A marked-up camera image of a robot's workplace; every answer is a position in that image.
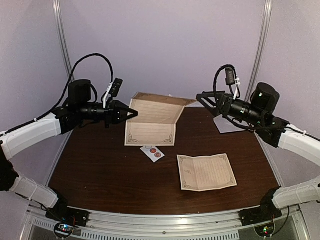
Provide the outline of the grey envelope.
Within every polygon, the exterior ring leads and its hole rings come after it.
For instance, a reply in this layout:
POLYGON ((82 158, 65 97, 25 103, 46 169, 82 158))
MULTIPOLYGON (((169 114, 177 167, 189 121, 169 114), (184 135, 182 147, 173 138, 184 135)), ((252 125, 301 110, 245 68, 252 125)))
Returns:
POLYGON ((244 129, 234 126, 232 123, 227 121, 221 115, 213 118, 213 122, 217 127, 220 134, 243 132, 244 129))

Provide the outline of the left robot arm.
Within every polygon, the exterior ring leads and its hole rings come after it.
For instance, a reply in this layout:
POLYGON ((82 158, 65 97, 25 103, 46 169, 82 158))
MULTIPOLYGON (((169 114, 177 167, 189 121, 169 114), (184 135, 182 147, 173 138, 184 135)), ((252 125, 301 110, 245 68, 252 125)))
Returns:
POLYGON ((115 79, 107 88, 101 103, 91 101, 97 90, 88 79, 76 80, 68 85, 68 97, 62 106, 54 107, 41 119, 0 134, 0 190, 13 192, 39 203, 49 214, 61 222, 72 218, 68 201, 56 190, 36 183, 14 170, 10 162, 15 155, 46 139, 64 135, 76 127, 104 122, 106 128, 138 116, 138 112, 121 101, 114 100, 123 80, 115 79))

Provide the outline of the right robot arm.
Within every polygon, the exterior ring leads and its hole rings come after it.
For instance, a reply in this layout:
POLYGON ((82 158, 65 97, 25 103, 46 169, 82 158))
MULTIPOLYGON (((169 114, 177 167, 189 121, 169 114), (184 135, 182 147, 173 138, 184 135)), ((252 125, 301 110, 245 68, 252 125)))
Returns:
MULTIPOLYGON (((237 128, 255 132, 266 144, 295 153, 319 165, 320 140, 289 121, 274 116, 279 99, 280 94, 264 82, 257 84, 249 102, 225 91, 204 91, 196 96, 196 100, 214 117, 222 116, 237 128)), ((257 208, 256 216, 266 221, 276 209, 319 200, 320 178, 315 177, 291 187, 269 191, 263 199, 263 205, 257 208)))

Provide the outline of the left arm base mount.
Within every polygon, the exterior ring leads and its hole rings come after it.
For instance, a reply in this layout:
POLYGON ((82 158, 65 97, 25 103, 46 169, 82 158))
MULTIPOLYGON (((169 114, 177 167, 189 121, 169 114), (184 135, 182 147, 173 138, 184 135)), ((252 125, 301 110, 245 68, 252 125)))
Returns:
POLYGON ((41 207, 45 211, 45 217, 56 221, 53 227, 53 233, 59 239, 65 240, 70 237, 78 227, 86 227, 89 212, 86 210, 69 207, 68 200, 57 190, 57 203, 53 208, 41 207))

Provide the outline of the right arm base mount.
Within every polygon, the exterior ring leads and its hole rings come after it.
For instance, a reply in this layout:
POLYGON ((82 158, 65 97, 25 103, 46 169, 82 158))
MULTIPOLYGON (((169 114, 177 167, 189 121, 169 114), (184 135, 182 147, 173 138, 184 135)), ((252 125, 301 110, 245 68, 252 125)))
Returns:
POLYGON ((246 208, 239 212, 242 226, 254 225, 259 237, 271 238, 276 233, 275 219, 282 216, 282 211, 275 207, 272 199, 279 187, 270 189, 254 208, 246 208))

